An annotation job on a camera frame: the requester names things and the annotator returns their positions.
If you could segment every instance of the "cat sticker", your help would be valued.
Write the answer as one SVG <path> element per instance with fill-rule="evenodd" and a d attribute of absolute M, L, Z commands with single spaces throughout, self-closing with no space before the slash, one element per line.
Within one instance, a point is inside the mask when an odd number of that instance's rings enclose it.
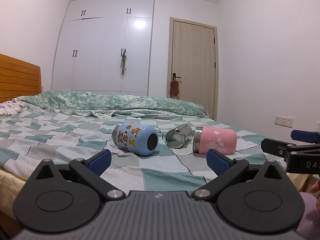
<path fill-rule="evenodd" d="M 128 132 L 122 132 L 121 130 L 119 130 L 119 135 L 118 135 L 118 143 L 123 143 L 124 146 L 127 146 L 127 142 L 128 142 Z"/>
<path fill-rule="evenodd" d="M 141 131 L 141 128 L 140 128 L 140 127 L 135 127 L 135 128 L 132 128 L 132 129 L 131 129 L 130 134 L 136 138 L 137 135 L 138 135 L 138 133 L 139 133 L 140 131 Z"/>
<path fill-rule="evenodd" d="M 136 146 L 136 140 L 135 138 L 132 138 L 131 140 L 129 140 L 129 145 L 131 145 L 132 147 Z"/>

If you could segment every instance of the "wall outlet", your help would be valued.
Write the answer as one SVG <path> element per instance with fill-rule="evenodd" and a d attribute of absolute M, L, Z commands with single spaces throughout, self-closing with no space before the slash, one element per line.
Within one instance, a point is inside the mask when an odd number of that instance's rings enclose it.
<path fill-rule="evenodd" d="M 275 124 L 281 125 L 281 126 L 286 126 L 286 127 L 292 127 L 293 126 L 293 118 L 276 116 Z"/>

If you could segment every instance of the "metal screw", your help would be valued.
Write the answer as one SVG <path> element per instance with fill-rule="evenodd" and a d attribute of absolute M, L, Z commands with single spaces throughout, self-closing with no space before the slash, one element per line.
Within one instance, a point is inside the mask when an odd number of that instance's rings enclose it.
<path fill-rule="evenodd" d="M 198 189 L 195 191 L 195 195 L 197 197 L 209 197 L 210 196 L 210 191 L 207 189 Z"/>
<path fill-rule="evenodd" d="M 107 196 L 110 198 L 120 198 L 123 195 L 123 192 L 119 189 L 113 189 L 108 191 Z"/>

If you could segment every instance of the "door frame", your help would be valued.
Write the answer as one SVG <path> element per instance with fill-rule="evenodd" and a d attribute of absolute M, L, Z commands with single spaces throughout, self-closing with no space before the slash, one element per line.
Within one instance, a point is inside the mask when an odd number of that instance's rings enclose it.
<path fill-rule="evenodd" d="M 178 19 L 170 17 L 170 32 L 169 32 L 169 57 L 168 57 L 168 79 L 167 79 L 167 98 L 170 98 L 170 82 L 171 82 L 171 76 L 172 76 L 172 46 L 173 46 L 173 23 L 174 22 L 182 22 L 182 23 L 188 23 L 193 25 L 198 25 L 201 27 L 213 29 L 214 31 L 214 56 L 215 56 L 215 83 L 214 83 L 214 106 L 213 106 L 213 119 L 217 120 L 217 110 L 218 110 L 218 74 L 219 74 L 219 61 L 218 61 L 218 38 L 217 38 L 217 27 L 210 26 L 207 24 L 202 24 L 198 22 L 192 22 L 188 20 Z"/>

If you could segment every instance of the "person's finger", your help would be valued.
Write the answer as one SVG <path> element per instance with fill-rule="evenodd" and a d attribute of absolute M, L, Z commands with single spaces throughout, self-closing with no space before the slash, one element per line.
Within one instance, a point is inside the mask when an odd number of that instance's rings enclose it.
<path fill-rule="evenodd" d="M 317 199 L 316 207 L 317 207 L 317 210 L 320 211 L 320 198 Z"/>
<path fill-rule="evenodd" d="M 316 183 L 310 188 L 311 193 L 315 193 L 318 190 L 320 190 L 320 180 L 317 180 Z"/>

